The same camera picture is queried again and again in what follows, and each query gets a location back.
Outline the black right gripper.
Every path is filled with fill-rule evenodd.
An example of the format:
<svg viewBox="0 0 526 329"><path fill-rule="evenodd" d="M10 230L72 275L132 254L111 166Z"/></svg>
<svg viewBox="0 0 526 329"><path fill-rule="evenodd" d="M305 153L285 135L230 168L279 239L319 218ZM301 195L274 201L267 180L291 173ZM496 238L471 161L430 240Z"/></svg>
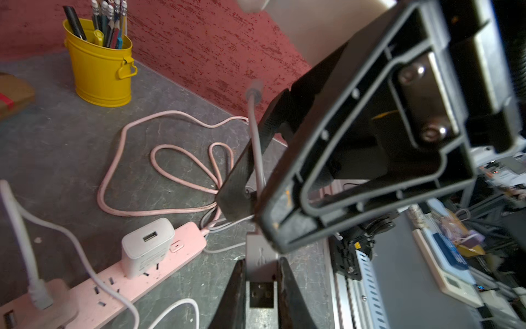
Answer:
<svg viewBox="0 0 526 329"><path fill-rule="evenodd" d="M464 135L472 147L504 153L519 138L522 120L494 6L491 1L439 1L438 7L465 106Z"/></svg>

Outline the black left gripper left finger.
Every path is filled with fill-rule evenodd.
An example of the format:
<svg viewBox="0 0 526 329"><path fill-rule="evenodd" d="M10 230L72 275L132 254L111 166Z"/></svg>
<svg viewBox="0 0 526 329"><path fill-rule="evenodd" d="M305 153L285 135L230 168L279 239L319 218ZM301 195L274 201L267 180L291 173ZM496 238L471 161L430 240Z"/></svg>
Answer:
<svg viewBox="0 0 526 329"><path fill-rule="evenodd" d="M238 260L209 329L244 329L246 324L246 261Z"/></svg>

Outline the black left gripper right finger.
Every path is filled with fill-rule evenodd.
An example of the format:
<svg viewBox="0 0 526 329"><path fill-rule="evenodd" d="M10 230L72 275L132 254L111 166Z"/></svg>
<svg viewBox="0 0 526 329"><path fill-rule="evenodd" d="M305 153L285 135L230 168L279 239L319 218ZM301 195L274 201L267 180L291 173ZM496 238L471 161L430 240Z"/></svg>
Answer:
<svg viewBox="0 0 526 329"><path fill-rule="evenodd" d="M317 328L288 260L278 260L278 323L279 328Z"/></svg>

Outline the small white charger block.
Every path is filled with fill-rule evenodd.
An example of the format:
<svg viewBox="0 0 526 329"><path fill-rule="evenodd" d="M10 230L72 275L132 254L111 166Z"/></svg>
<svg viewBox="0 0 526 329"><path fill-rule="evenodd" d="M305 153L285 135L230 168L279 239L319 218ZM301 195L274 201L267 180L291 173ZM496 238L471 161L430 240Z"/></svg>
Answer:
<svg viewBox="0 0 526 329"><path fill-rule="evenodd" d="M134 230L121 240L121 266L125 277L133 279L160 263L173 242L175 229L167 218Z"/></svg>

